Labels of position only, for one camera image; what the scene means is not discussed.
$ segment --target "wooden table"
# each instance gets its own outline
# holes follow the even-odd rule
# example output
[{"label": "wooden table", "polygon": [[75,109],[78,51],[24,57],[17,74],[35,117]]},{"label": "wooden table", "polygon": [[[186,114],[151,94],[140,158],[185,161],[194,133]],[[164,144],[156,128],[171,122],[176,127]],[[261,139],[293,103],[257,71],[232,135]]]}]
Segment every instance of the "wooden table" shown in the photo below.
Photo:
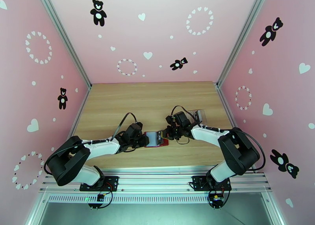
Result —
[{"label": "wooden table", "polygon": [[[205,111],[207,125],[231,128],[212,82],[171,82],[136,84],[94,84],[86,101],[75,135],[81,139],[110,137],[127,112],[143,123],[143,132],[165,129],[165,117],[175,105]],[[134,122],[128,116],[122,130]],[[105,155],[87,161],[100,168],[215,165],[223,160],[221,149],[191,140],[187,145],[170,141],[169,146],[139,148],[134,152]]]}]

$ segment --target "pink wall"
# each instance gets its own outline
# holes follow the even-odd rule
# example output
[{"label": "pink wall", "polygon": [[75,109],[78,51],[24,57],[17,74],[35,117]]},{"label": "pink wall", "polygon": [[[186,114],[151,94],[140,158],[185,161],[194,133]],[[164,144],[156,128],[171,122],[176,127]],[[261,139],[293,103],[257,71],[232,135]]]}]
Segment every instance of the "pink wall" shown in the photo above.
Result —
[{"label": "pink wall", "polygon": [[100,1],[104,26],[93,22],[92,0],[52,0],[92,83],[216,81],[254,2]]},{"label": "pink wall", "polygon": [[[314,9],[315,0],[266,0],[223,85],[238,126],[265,150],[264,172],[288,224],[314,224],[315,219]],[[265,27],[277,17],[283,27],[262,46]],[[272,149],[299,168],[296,179],[288,172],[292,165],[278,170]]]},{"label": "pink wall", "polygon": [[44,177],[42,164],[66,140],[87,86],[40,0],[0,0],[0,20],[0,224],[20,225]]}]

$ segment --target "white hearts circle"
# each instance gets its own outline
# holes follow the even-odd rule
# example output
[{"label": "white hearts circle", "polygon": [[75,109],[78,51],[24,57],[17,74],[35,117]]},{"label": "white hearts circle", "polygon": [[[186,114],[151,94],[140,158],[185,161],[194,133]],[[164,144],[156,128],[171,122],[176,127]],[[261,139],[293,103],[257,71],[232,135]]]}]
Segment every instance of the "white hearts circle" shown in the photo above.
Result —
[{"label": "white hearts circle", "polygon": [[[213,14],[213,12],[212,12],[212,10],[209,10],[209,12],[208,12],[208,7],[204,7],[204,9],[202,10],[202,7],[198,7],[197,8],[197,10],[196,9],[194,9],[192,12],[191,12],[191,14],[196,14],[196,12],[201,12],[201,13],[204,13],[205,15],[207,15],[207,16],[209,16],[210,15],[210,17],[209,17],[209,20],[210,20],[210,22],[209,22],[209,25],[212,25],[213,24],[213,19],[214,19],[214,16],[212,15]],[[188,16],[187,16],[187,20],[186,20],[186,24],[189,24],[190,23],[190,20],[189,19],[191,19],[193,16],[191,15],[191,14],[189,14]],[[208,24],[206,25],[206,28],[204,29],[204,30],[201,30],[201,31],[194,31],[194,30],[192,30],[191,28],[190,28],[190,26],[186,26],[186,29],[188,30],[188,32],[190,33],[190,34],[192,34],[192,35],[202,35],[202,34],[205,34],[209,29],[210,29],[210,26],[209,26]]]},{"label": "white hearts circle", "polygon": [[[25,45],[27,46],[27,47],[26,47],[27,53],[30,53],[30,52],[31,52],[31,48],[29,48],[29,45],[31,44],[31,41],[32,41],[32,38],[33,38],[33,37],[40,37],[40,38],[42,38],[44,41],[46,41],[46,44],[48,44],[48,45],[50,44],[49,40],[46,39],[46,36],[43,35],[41,32],[38,31],[38,32],[36,33],[35,31],[32,31],[31,33],[28,33],[28,34],[27,34],[27,36],[26,36],[27,39],[25,40]],[[48,54],[49,54],[49,55],[47,55],[47,58],[41,58],[41,59],[38,59],[38,57],[37,57],[36,55],[34,55],[33,53],[32,53],[32,54],[29,54],[29,56],[30,56],[30,58],[31,58],[32,60],[34,60],[34,62],[43,65],[44,63],[47,64],[48,61],[50,61],[50,59],[51,59],[50,56],[52,56],[52,52],[50,51]]]},{"label": "white hearts circle", "polygon": [[[249,101],[247,101],[247,104],[243,106],[239,104],[238,97],[237,97],[240,93],[247,93],[249,97]],[[250,93],[250,89],[246,87],[245,85],[238,87],[235,93],[235,101],[236,101],[236,106],[239,107],[240,110],[248,110],[249,106],[251,106],[252,104],[252,94]]]},{"label": "white hearts circle", "polygon": [[[12,183],[15,185],[15,188],[17,190],[19,189],[23,189],[23,190],[27,190],[29,188],[30,185],[33,185],[37,182],[37,178],[41,175],[42,173],[42,170],[40,170],[41,172],[39,172],[39,175],[35,174],[36,175],[36,178],[32,179],[31,182],[28,182],[26,183],[25,185],[22,185],[21,183],[18,182],[18,175],[17,175],[17,171],[23,167],[23,163],[24,162],[27,162],[27,160],[29,158],[31,158],[32,156],[34,156],[36,154],[35,151],[32,151],[30,152],[28,155],[24,155],[21,157],[21,162],[19,162],[19,164],[15,165],[15,167],[13,168],[13,173],[14,173],[14,176],[12,177]],[[43,165],[44,165],[44,160],[41,159],[42,157],[42,154],[39,153],[39,154],[36,154],[38,155],[38,159],[40,159],[40,168],[42,169],[43,168]]]},{"label": "white hearts circle", "polygon": [[[126,72],[123,72],[120,68],[120,65],[122,63],[129,63],[131,65],[133,65],[132,69],[133,69],[133,72],[130,72],[130,73],[126,73]],[[122,75],[126,75],[126,76],[132,76],[134,75],[137,71],[138,71],[138,67],[137,67],[137,64],[134,63],[132,60],[128,60],[128,59],[122,59],[122,60],[119,60],[117,65],[116,65],[117,69],[118,69],[118,72],[120,72]]]}]

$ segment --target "white heart decal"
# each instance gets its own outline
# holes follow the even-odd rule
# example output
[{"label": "white heart decal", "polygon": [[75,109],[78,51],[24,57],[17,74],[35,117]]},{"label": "white heart decal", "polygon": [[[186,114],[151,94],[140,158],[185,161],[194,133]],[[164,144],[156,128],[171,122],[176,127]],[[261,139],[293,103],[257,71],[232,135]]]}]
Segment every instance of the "white heart decal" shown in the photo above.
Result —
[{"label": "white heart decal", "polygon": [[288,204],[291,208],[293,208],[293,202],[292,202],[292,200],[290,198],[287,198],[285,200],[285,203]]},{"label": "white heart decal", "polygon": [[300,66],[298,67],[298,69],[300,71],[300,74],[304,74],[311,69],[311,66],[305,65],[304,63],[300,63]]},{"label": "white heart decal", "polygon": [[149,60],[149,59],[152,57],[152,55],[153,55],[152,52],[144,52],[144,53],[143,53],[143,56],[144,56],[147,60]]},{"label": "white heart decal", "polygon": [[37,121],[37,119],[32,119],[31,124],[27,126],[27,131],[28,132],[35,132],[37,130],[39,130],[38,121]]},{"label": "white heart decal", "polygon": [[6,3],[3,0],[0,0],[0,8],[7,10],[7,5],[6,5]]},{"label": "white heart decal", "polygon": [[140,20],[144,21],[144,20],[145,20],[145,14],[144,14],[144,13],[139,14],[139,15],[138,15],[138,18],[139,18]]},{"label": "white heart decal", "polygon": [[269,104],[264,104],[263,106],[263,115],[270,116],[273,114],[273,110],[270,108]]}]

